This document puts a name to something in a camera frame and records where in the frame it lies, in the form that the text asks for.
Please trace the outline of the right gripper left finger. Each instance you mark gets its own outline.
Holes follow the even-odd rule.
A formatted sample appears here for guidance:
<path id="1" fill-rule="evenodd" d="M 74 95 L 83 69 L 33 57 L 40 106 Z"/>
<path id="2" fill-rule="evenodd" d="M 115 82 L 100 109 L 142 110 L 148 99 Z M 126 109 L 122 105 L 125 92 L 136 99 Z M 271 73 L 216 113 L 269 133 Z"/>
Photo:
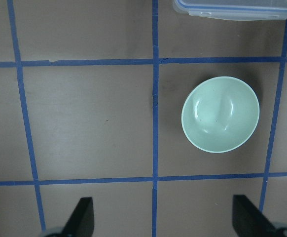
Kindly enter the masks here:
<path id="1" fill-rule="evenodd" d="M 95 219 L 92 197 L 82 197 L 61 231 L 62 237 L 91 237 Z"/>

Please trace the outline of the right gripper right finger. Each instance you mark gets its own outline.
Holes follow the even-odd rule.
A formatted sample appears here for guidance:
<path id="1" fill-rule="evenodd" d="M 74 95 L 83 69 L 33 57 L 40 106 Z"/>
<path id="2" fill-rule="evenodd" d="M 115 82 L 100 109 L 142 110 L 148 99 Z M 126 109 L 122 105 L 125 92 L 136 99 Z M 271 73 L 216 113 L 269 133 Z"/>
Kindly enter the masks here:
<path id="1" fill-rule="evenodd" d="M 239 237 L 276 237 L 276 228 L 245 196 L 234 195 L 232 227 Z"/>

